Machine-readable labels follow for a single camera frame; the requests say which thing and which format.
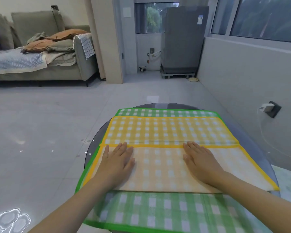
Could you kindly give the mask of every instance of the hand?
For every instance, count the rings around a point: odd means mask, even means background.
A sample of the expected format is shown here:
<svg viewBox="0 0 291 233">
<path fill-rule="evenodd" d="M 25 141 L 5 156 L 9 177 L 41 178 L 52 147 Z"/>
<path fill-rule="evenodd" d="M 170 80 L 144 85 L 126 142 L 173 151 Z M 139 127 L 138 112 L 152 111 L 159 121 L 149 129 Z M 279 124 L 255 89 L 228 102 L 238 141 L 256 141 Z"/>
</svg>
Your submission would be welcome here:
<svg viewBox="0 0 291 233">
<path fill-rule="evenodd" d="M 113 152 L 109 153 L 109 145 L 106 145 L 99 168 L 94 176 L 95 181 L 101 181 L 107 191 L 116 188 L 126 180 L 135 165 L 132 158 L 133 147 L 127 149 L 127 143 L 120 143 Z"/>
<path fill-rule="evenodd" d="M 216 187 L 225 171 L 210 150 L 191 141 L 183 143 L 183 148 L 186 152 L 183 160 L 191 174 L 198 180 Z"/>
</svg>

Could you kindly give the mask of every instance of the person's left hand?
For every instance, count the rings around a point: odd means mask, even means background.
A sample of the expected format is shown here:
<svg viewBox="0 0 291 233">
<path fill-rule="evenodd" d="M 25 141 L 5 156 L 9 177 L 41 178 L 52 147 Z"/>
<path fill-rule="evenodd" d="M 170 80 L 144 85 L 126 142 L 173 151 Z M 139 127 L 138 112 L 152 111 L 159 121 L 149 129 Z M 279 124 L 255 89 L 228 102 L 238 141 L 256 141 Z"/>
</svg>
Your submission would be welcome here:
<svg viewBox="0 0 291 233">
<path fill-rule="evenodd" d="M 132 158 L 133 147 L 127 148 L 127 143 L 120 143 L 113 152 L 109 153 L 109 145 L 106 145 L 99 168 L 94 176 L 97 181 L 111 190 L 126 180 L 135 165 Z"/>
</svg>

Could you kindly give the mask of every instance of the round glass table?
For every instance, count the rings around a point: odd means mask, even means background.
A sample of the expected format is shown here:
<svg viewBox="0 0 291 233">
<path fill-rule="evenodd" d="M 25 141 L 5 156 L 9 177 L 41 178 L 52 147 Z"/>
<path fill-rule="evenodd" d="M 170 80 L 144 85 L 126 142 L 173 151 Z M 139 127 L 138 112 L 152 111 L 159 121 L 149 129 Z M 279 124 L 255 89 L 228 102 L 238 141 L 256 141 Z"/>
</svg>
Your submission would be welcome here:
<svg viewBox="0 0 291 233">
<path fill-rule="evenodd" d="M 153 103 L 153 104 L 136 106 L 135 108 L 198 110 L 198 108 L 196 108 L 194 106 L 175 104 L 175 103 Z M 239 141 L 240 145 L 248 152 L 248 154 L 260 166 L 260 168 L 262 168 L 263 171 L 278 185 L 278 181 L 277 181 L 275 172 L 274 172 L 271 164 L 267 160 L 264 152 L 260 149 L 260 147 L 234 121 L 231 121 L 228 118 L 222 118 L 222 119 L 224 120 L 226 126 L 231 131 L 231 133 L 234 135 L 234 137 Z M 99 129 L 99 131 L 97 132 L 95 137 L 92 139 L 92 142 L 89 145 L 89 148 L 88 148 L 87 153 L 86 153 L 84 167 L 89 162 L 89 160 L 92 157 L 92 154 L 95 153 L 95 150 L 97 149 L 101 140 L 103 139 L 103 137 L 107 131 L 109 122 L 110 122 L 110 120 L 108 122 L 106 122 L 101 127 L 101 129 Z M 272 191 L 271 193 L 274 195 L 280 196 L 279 191 Z"/>
</svg>

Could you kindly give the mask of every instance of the forearm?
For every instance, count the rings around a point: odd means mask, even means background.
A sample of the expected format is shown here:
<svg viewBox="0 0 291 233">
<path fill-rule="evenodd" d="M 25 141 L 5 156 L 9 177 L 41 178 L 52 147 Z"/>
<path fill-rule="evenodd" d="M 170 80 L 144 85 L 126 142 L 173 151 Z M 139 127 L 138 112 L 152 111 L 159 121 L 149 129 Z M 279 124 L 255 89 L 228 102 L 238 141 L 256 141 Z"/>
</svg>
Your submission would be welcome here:
<svg viewBox="0 0 291 233">
<path fill-rule="evenodd" d="M 94 178 L 74 196 L 36 225 L 30 233 L 75 233 L 92 210 L 93 206 L 107 191 Z"/>
<path fill-rule="evenodd" d="M 238 201 L 274 233 L 291 233 L 291 202 L 226 173 L 216 186 Z"/>
</svg>

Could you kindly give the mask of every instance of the light blue blanket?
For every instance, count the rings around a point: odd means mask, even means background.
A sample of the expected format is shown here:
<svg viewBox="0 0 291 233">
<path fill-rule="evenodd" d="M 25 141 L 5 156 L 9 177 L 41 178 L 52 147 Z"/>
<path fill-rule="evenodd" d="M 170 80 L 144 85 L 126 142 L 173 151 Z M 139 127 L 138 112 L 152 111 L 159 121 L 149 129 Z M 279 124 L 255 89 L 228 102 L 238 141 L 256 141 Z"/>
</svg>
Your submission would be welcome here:
<svg viewBox="0 0 291 233">
<path fill-rule="evenodd" d="M 0 51 L 0 74 L 25 73 L 47 67 L 46 53 L 23 54 L 21 48 Z"/>
</svg>

